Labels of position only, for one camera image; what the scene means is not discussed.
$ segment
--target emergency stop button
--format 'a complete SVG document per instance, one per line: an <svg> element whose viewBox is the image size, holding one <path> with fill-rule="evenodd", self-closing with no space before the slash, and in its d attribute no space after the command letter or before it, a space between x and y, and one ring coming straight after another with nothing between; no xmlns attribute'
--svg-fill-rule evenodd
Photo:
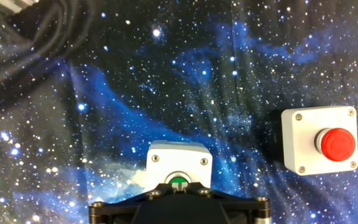
<svg viewBox="0 0 358 224"><path fill-rule="evenodd" d="M346 129L327 128L317 135L316 147L327 159L341 162L353 155L356 140Z"/></svg>

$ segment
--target metal screw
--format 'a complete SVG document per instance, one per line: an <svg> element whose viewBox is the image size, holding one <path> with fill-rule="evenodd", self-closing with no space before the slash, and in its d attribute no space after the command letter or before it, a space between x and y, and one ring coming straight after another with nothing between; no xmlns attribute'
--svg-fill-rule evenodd
<svg viewBox="0 0 358 224"><path fill-rule="evenodd" d="M356 161L352 161L351 162L351 168L356 168L357 166L357 162Z"/></svg>
<svg viewBox="0 0 358 224"><path fill-rule="evenodd" d="M200 195L206 195L209 194L211 192L211 189L206 189L206 188L201 188L197 190L197 193L199 193Z"/></svg>
<svg viewBox="0 0 358 224"><path fill-rule="evenodd" d="M297 114L297 115L295 115L295 119L296 119L297 121L302 120L302 114Z"/></svg>
<svg viewBox="0 0 358 224"><path fill-rule="evenodd" d="M304 173L306 171L306 168L305 167L299 167L299 173Z"/></svg>
<svg viewBox="0 0 358 224"><path fill-rule="evenodd" d="M152 156L152 161L153 162L158 162L159 160L160 160L160 157L158 155Z"/></svg>
<svg viewBox="0 0 358 224"><path fill-rule="evenodd" d="M147 195L151 197L160 196L161 194L162 194L161 190L152 190L149 193L147 193Z"/></svg>
<svg viewBox="0 0 358 224"><path fill-rule="evenodd" d="M353 116L354 115L354 110L353 109L349 109L349 111L347 112L347 114L349 116Z"/></svg>
<svg viewBox="0 0 358 224"><path fill-rule="evenodd" d="M100 208L104 206L104 202L93 202L91 206L95 208Z"/></svg>
<svg viewBox="0 0 358 224"><path fill-rule="evenodd" d="M263 202L263 201L267 201L269 198L268 197L256 197L256 200Z"/></svg>
<svg viewBox="0 0 358 224"><path fill-rule="evenodd" d="M200 163L201 163L201 165L205 166L208 163L208 160L205 158L202 158Z"/></svg>

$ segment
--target red button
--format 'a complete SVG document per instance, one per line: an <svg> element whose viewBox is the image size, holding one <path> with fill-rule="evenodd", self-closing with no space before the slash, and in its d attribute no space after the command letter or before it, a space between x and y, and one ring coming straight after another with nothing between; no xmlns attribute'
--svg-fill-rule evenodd
<svg viewBox="0 0 358 224"><path fill-rule="evenodd" d="M352 156L355 148L353 135L343 128L331 129L321 139L321 152L332 161L345 161Z"/></svg>

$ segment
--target galaxy print backdrop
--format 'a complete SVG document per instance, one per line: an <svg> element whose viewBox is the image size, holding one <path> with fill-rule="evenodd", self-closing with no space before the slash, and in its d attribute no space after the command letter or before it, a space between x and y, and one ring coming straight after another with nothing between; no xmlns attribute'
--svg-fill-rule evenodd
<svg viewBox="0 0 358 224"><path fill-rule="evenodd" d="M358 169L298 177L280 113L358 110L358 1L41 0L0 15L0 223L87 223L142 193L156 139L274 223L358 223Z"/></svg>

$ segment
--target white plastic box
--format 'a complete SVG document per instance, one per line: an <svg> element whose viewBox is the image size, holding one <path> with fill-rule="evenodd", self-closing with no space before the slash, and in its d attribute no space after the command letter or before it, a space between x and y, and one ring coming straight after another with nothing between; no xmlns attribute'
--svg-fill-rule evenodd
<svg viewBox="0 0 358 224"><path fill-rule="evenodd" d="M282 113L285 166L298 175L354 170L358 166L357 113L351 106L322 106L285 110ZM354 137L351 156L340 162L316 148L317 135L326 128L343 128Z"/></svg>
<svg viewBox="0 0 358 224"><path fill-rule="evenodd" d="M175 177L187 182L201 182L211 187L212 155L196 142L153 141L147 152L145 191L159 183L169 183Z"/></svg>

